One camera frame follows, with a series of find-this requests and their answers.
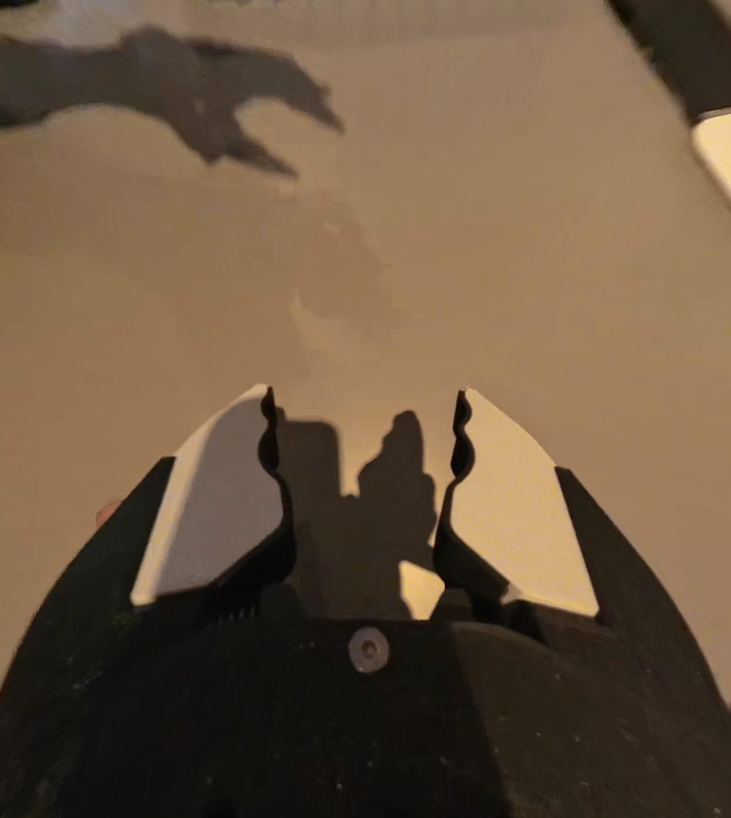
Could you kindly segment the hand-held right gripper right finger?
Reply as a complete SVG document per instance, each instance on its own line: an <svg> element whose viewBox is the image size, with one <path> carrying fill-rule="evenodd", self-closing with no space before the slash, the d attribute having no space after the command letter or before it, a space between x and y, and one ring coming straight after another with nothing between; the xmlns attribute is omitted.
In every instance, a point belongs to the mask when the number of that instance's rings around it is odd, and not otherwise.
<svg viewBox="0 0 731 818"><path fill-rule="evenodd" d="M532 435L473 388L453 420L452 481L443 496L433 564L474 619L525 604L595 619L590 573L558 480Z"/></svg>

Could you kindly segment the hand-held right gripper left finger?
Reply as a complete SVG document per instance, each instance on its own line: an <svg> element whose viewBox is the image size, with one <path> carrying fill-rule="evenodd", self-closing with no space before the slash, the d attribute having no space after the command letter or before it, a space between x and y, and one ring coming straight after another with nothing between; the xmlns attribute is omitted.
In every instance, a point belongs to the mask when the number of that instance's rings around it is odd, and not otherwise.
<svg viewBox="0 0 731 818"><path fill-rule="evenodd" d="M130 592L135 608L203 594L257 608L292 572L293 504L279 472L274 390L255 384L176 451Z"/></svg>

